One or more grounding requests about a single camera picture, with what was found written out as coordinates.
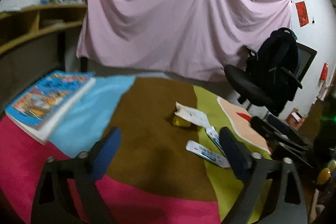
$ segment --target chair seat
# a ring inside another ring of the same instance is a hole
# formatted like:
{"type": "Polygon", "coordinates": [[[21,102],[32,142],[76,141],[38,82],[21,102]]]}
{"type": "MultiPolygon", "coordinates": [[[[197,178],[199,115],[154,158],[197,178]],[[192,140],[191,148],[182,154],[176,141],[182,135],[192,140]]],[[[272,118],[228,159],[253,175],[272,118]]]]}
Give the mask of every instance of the chair seat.
{"type": "Polygon", "coordinates": [[[265,92],[258,87],[248,73],[233,65],[224,67],[225,76],[230,85],[239,95],[255,106],[272,106],[274,101],[267,97],[265,92]]]}

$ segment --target yellow shelf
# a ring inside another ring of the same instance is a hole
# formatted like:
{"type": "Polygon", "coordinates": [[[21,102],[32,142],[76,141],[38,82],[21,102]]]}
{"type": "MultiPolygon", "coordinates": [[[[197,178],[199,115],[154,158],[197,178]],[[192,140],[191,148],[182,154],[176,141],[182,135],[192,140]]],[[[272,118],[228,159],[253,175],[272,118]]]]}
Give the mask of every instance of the yellow shelf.
{"type": "Polygon", "coordinates": [[[86,9],[86,4],[49,4],[0,13],[0,55],[42,35],[81,26],[86,9]],[[63,20],[65,23],[43,27],[43,20],[63,20]]]}

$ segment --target black backpack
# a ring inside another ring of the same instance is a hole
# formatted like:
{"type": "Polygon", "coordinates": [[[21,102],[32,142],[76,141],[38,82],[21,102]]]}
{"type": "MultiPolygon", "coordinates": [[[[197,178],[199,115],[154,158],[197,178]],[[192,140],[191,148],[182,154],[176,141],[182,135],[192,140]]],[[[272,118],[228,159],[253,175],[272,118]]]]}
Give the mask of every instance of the black backpack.
{"type": "Polygon", "coordinates": [[[294,37],[294,32],[288,28],[273,31],[258,53],[251,52],[246,61],[246,72],[252,76],[255,84],[276,102],[274,109],[268,109],[276,116],[283,110],[287,101],[294,99],[298,88],[297,81],[289,75],[289,72],[295,74],[299,65],[294,37]]]}

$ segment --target chair armrest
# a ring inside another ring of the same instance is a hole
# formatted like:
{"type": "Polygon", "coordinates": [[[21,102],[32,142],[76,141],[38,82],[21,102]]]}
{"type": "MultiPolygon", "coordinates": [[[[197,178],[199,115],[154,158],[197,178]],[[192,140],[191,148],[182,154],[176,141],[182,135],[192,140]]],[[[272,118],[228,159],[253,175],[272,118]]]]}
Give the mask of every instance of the chair armrest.
{"type": "Polygon", "coordinates": [[[258,58],[258,53],[254,49],[252,49],[252,48],[250,48],[249,46],[246,46],[246,45],[245,45],[245,47],[247,48],[247,50],[249,51],[251,56],[255,56],[257,58],[257,60],[259,59],[258,58]]]}
{"type": "Polygon", "coordinates": [[[287,75],[289,75],[290,77],[292,77],[295,80],[295,82],[297,83],[298,88],[302,89],[301,82],[298,80],[298,78],[296,78],[296,76],[292,72],[290,72],[288,69],[286,69],[284,67],[281,67],[281,69],[283,70],[283,72],[285,72],[287,75]]]}

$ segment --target red fire extinguisher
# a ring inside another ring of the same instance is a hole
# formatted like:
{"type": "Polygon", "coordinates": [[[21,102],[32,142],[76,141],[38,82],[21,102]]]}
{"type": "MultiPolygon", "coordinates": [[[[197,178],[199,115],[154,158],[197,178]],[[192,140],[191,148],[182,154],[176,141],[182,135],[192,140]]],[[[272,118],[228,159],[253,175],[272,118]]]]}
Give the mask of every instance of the red fire extinguisher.
{"type": "Polygon", "coordinates": [[[328,64],[324,63],[320,80],[325,82],[327,80],[327,75],[328,75],[328,64]]]}

